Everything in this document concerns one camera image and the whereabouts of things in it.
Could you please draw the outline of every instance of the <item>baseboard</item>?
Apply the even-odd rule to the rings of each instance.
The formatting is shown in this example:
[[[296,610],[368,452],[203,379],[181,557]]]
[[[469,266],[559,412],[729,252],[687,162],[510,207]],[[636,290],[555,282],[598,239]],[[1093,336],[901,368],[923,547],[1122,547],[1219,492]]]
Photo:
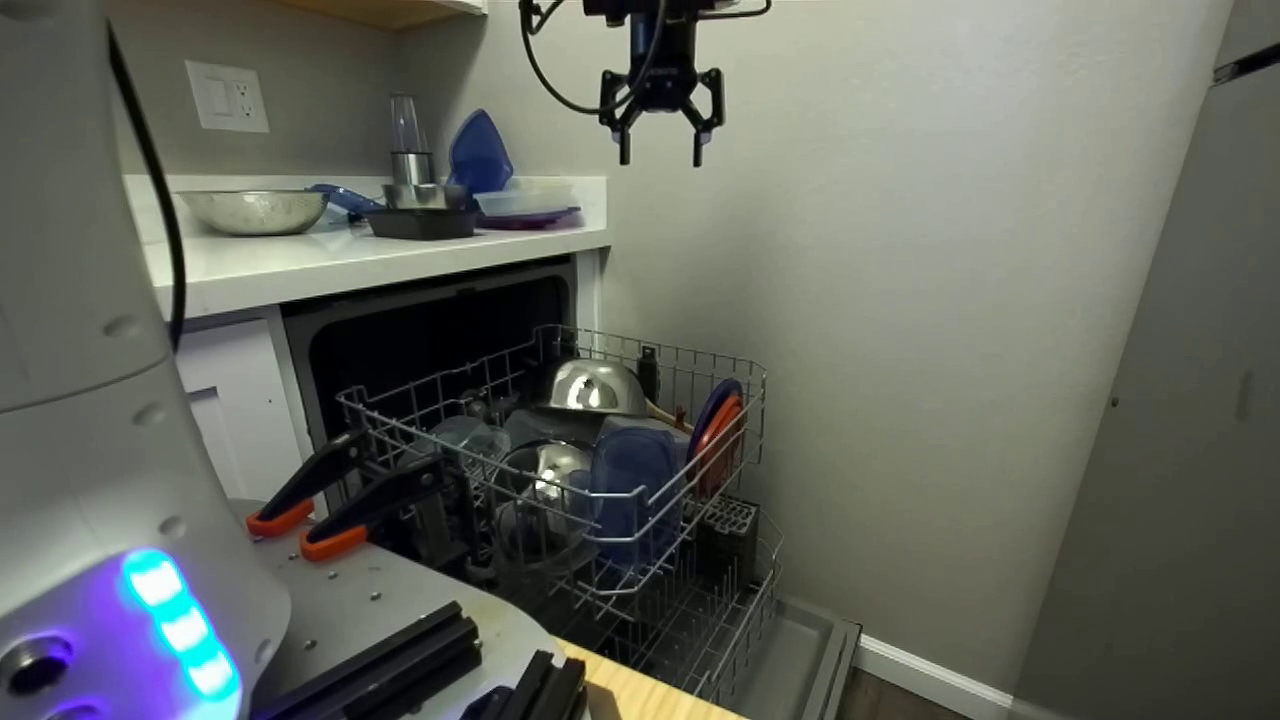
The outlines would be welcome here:
[[[942,668],[877,635],[861,635],[856,668],[973,720],[1008,720],[1014,711],[1008,691]]]

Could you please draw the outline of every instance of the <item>floor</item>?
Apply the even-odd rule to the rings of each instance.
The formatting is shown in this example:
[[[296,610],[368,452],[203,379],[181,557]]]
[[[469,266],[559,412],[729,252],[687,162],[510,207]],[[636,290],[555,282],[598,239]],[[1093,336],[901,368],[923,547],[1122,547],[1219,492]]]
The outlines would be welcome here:
[[[877,674],[854,671],[842,720],[966,720]]]

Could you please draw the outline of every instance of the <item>cabinet door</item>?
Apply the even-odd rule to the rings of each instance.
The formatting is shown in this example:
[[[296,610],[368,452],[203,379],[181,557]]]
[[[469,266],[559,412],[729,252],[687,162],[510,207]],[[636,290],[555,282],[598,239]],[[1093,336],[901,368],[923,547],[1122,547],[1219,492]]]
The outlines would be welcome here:
[[[197,326],[175,362],[225,492],[269,499],[306,461],[269,321]]]
[[[1205,108],[1027,651],[1041,717],[1280,717],[1275,126],[1280,69]]]

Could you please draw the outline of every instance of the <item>white cabinet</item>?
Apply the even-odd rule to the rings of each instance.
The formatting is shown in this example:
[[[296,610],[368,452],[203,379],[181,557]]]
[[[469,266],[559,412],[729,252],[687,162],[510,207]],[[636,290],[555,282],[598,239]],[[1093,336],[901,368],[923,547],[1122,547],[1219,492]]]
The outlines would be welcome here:
[[[306,461],[275,316],[194,326],[175,357],[213,468],[231,499],[269,499]]]

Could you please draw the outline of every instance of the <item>black tray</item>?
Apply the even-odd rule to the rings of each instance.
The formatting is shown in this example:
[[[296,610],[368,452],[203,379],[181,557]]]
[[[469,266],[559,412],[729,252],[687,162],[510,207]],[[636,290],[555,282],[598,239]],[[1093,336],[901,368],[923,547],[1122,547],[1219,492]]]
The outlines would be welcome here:
[[[371,224],[371,236],[395,236],[395,239],[475,236],[471,217],[452,207],[382,207],[382,210],[368,210],[368,224]]]

